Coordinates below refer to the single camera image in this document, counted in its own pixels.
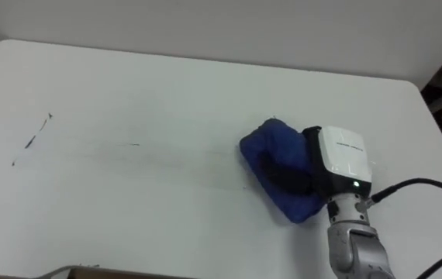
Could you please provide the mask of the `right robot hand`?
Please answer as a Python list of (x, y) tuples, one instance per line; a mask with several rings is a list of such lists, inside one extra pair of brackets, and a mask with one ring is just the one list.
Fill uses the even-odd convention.
[(334, 126), (309, 127), (302, 135), (310, 170), (284, 164), (266, 151), (259, 156), (259, 165), (270, 182), (289, 194), (316, 193), (325, 200), (342, 194), (370, 195), (372, 170), (361, 135)]

